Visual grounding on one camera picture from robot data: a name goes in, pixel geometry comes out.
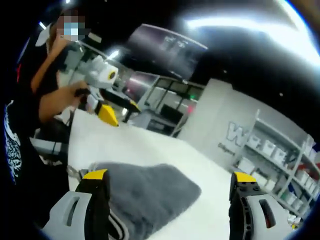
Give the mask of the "person's left hand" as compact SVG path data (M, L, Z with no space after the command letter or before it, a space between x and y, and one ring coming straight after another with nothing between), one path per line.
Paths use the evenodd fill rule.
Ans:
M76 100L82 101L83 99L86 99L90 94L91 92L88 88L77 88L74 92L74 98Z

